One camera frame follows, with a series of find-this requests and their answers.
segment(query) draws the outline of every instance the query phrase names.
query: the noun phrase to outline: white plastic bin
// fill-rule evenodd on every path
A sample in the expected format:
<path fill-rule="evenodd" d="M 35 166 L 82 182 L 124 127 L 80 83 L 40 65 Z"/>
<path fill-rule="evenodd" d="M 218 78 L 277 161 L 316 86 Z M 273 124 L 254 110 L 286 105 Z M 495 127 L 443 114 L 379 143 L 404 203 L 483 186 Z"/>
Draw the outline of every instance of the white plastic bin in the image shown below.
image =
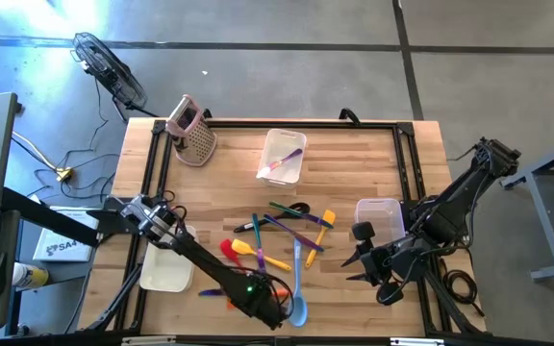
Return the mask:
<path fill-rule="evenodd" d="M 266 134 L 258 172 L 269 164 L 283 159 L 298 148 L 303 149 L 303 153 L 284 162 L 284 164 L 273 169 L 268 175 L 259 179 L 268 186 L 294 188 L 300 179 L 306 144 L 307 137 L 301 133 L 279 129 L 269 130 L 268 134 Z"/>
<path fill-rule="evenodd" d="M 393 198 L 362 199 L 356 205 L 355 217 L 356 223 L 371 223 L 375 231 L 375 237 L 372 238 L 375 246 L 405 236 L 401 205 Z"/>

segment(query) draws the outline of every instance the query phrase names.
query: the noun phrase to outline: yellow spatula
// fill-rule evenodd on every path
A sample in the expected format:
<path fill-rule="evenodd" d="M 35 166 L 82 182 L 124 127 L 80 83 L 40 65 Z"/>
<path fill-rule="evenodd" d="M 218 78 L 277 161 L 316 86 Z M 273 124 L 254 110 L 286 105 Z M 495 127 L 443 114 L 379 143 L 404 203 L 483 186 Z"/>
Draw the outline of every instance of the yellow spatula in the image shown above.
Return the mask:
<path fill-rule="evenodd" d="M 247 244 L 244 241 L 238 240 L 238 239 L 234 239 L 232 241 L 232 250 L 236 251 L 237 254 L 239 254 L 239 255 L 258 256 L 258 254 L 254 251 L 254 249 L 252 249 L 251 245 Z M 278 261 L 277 259 L 272 259 L 268 256 L 264 256 L 264 260 L 269 262 L 270 264 L 278 266 L 278 267 L 280 267 L 284 270 L 288 270 L 288 271 L 292 270 L 292 268 L 289 265 L 287 265 L 287 264 L 285 264 L 281 261 Z"/>
<path fill-rule="evenodd" d="M 325 220 L 325 221 L 328 221 L 328 223 L 330 224 L 334 224 L 335 223 L 335 213 L 330 211 L 330 210 L 326 210 L 324 212 L 324 216 L 322 216 L 322 220 Z M 322 238 L 324 237 L 324 234 L 326 233 L 326 231 L 328 231 L 328 228 L 322 226 L 322 229 L 319 231 L 319 235 L 317 236 L 317 240 L 315 241 L 315 245 L 319 245 L 319 243 L 322 241 Z M 316 250 L 312 250 L 309 255 L 307 256 L 307 262 L 305 262 L 305 268 L 309 268 L 312 266 L 312 263 L 314 262 L 314 259 L 315 259 L 315 254 L 317 253 Z"/>

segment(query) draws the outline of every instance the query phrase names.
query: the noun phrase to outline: red spatula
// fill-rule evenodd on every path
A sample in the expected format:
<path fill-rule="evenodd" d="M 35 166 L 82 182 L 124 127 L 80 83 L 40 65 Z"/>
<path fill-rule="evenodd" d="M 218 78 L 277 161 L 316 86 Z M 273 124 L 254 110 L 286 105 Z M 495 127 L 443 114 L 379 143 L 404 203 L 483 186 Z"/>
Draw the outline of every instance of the red spatula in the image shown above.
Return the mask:
<path fill-rule="evenodd" d="M 242 266 L 242 264 L 240 264 L 239 262 L 239 254 L 232 250 L 232 240 L 224 239 L 221 244 L 219 244 L 219 247 L 221 248 L 221 252 L 228 258 L 228 260 L 236 263 L 237 266 Z"/>

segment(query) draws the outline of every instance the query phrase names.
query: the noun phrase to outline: yellow cable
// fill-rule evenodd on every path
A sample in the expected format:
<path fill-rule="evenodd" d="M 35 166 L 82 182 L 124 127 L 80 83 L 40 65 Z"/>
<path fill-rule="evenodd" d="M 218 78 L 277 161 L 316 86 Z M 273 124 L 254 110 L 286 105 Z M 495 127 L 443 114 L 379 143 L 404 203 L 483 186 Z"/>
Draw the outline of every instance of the yellow cable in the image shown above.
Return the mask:
<path fill-rule="evenodd" d="M 51 167 L 53 170 L 57 170 L 57 167 L 53 163 L 51 163 L 42 153 L 38 150 L 38 148 L 34 145 L 34 143 L 31 142 L 31 140 L 25 138 L 24 136 L 19 135 L 16 131 L 12 131 L 12 134 L 19 137 L 20 139 L 24 140 L 27 144 L 29 144 L 32 149 L 38 154 L 38 156 L 46 163 L 47 166 Z"/>

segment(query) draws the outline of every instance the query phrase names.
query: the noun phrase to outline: yellow handle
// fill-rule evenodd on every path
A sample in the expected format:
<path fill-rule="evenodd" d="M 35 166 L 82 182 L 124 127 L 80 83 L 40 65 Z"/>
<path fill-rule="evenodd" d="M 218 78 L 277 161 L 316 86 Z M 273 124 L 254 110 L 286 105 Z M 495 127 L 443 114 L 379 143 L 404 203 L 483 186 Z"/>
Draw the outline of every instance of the yellow handle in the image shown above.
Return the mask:
<path fill-rule="evenodd" d="M 335 223 L 335 213 L 330 211 L 330 210 L 326 210 L 324 212 L 324 216 L 322 216 L 322 219 L 328 221 L 330 224 L 334 224 Z M 319 235 L 317 236 L 317 240 L 315 241 L 315 245 L 319 245 L 319 243 L 322 241 L 322 238 L 324 237 L 324 234 L 326 234 L 326 231 L 328 231 L 328 228 L 322 226 L 322 228 L 319 232 Z M 316 253 L 317 253 L 317 250 L 312 250 L 309 253 L 309 256 L 307 257 L 307 262 L 305 262 L 305 268 L 309 268 L 309 267 L 312 266 L 312 263 L 314 262 Z"/>
<path fill-rule="evenodd" d="M 284 270 L 287 270 L 287 271 L 291 271 L 291 270 L 292 270 L 292 268 L 291 268 L 289 265 L 283 263 L 282 261 L 278 261 L 277 259 L 272 259 L 272 258 L 270 258 L 270 257 L 268 257 L 268 256 L 264 256 L 264 260 L 267 261 L 267 262 L 269 262 L 270 264 L 272 264 L 272 265 L 274 265 L 274 266 L 278 266 L 278 267 L 280 267 L 280 268 L 282 268 L 282 269 L 284 269 Z"/>

